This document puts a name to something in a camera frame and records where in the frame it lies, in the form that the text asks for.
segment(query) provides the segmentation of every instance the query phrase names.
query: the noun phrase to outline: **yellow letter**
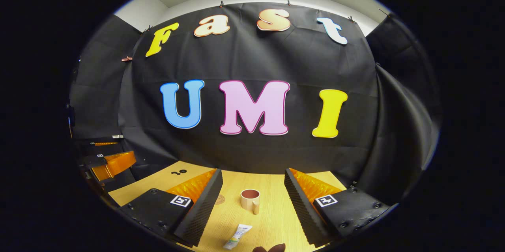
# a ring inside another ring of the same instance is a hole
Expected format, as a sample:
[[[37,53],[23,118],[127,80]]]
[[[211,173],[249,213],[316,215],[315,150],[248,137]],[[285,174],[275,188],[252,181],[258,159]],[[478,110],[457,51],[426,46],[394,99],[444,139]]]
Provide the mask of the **yellow letter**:
[[[258,15],[261,20],[256,25],[260,30],[285,31],[291,26],[286,19],[288,16],[289,13],[283,9],[266,9]]]
[[[203,24],[195,29],[193,34],[196,37],[204,37],[210,34],[223,34],[229,31],[228,17],[226,15],[213,15],[200,20],[198,24]]]
[[[170,24],[169,26],[159,29],[155,32],[155,38],[153,39],[153,43],[151,43],[151,47],[149,51],[146,53],[146,57],[154,55],[161,51],[160,43],[164,44],[168,37],[170,36],[170,30],[175,30],[179,27],[179,22],[175,22],[174,24]]]
[[[334,138],[339,134],[336,129],[342,103],[347,100],[347,94],[336,89],[323,89],[319,92],[323,99],[323,110],[319,125],[312,131],[314,137]]]

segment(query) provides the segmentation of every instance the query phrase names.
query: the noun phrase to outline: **table surface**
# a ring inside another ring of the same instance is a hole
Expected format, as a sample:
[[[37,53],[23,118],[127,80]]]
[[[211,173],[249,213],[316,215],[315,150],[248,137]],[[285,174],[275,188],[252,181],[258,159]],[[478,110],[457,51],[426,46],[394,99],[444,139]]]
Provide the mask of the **table surface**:
[[[187,172],[180,175],[172,174],[182,169]],[[165,191],[212,169],[179,161],[135,183],[111,191],[109,194],[120,206],[123,206],[148,189],[157,188]],[[238,224],[246,224],[252,225],[252,228],[233,248],[234,252],[252,252],[258,246],[263,246],[268,251],[274,245],[281,243],[286,244],[285,252],[311,252],[322,248],[316,248],[308,243],[284,187],[283,174],[253,174],[222,170],[222,175],[223,186],[220,195],[225,198],[225,201],[214,205],[200,244],[193,248],[179,245],[197,252],[228,251],[223,248],[223,245],[233,236]],[[339,189],[346,189],[330,171],[308,175]],[[252,211],[242,209],[240,192],[244,189],[256,189],[260,192],[259,214],[255,215]]]

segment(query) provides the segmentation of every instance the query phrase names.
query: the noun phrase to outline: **cup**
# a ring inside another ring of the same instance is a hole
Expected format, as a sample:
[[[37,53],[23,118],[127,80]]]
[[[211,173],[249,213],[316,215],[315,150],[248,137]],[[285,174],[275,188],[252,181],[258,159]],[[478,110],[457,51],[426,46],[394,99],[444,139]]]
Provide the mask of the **cup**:
[[[260,212],[260,192],[255,189],[245,189],[240,192],[240,204],[244,209],[252,210],[258,214]]]

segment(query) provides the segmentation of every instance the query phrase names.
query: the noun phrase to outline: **white tube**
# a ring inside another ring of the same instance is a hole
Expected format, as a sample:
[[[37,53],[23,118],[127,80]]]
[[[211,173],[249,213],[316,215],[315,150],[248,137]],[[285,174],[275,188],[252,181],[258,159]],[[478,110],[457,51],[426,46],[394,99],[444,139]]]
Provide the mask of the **white tube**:
[[[253,226],[251,225],[239,224],[237,231],[235,232],[235,234],[233,234],[231,239],[223,246],[223,248],[228,250],[232,250],[233,248],[235,248],[240,238],[251,228],[253,228]]]

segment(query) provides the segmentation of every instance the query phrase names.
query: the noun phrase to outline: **blue letter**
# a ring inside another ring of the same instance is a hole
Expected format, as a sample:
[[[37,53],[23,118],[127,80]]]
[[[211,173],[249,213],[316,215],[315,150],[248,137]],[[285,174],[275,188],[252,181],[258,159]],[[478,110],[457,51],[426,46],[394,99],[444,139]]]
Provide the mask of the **blue letter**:
[[[342,27],[340,27],[340,25],[333,23],[333,20],[329,18],[317,18],[317,21],[321,22],[324,25],[326,33],[328,33],[330,38],[332,38],[335,42],[342,45],[347,44],[347,39],[339,34],[339,30],[342,30]]]
[[[200,89],[204,88],[202,80],[188,80],[184,83],[184,88],[189,94],[189,115],[181,117],[177,113],[177,104],[175,103],[175,93],[179,90],[177,83],[165,83],[159,90],[163,94],[163,110],[165,118],[170,125],[179,129],[191,129],[200,123],[202,109],[200,106]]]

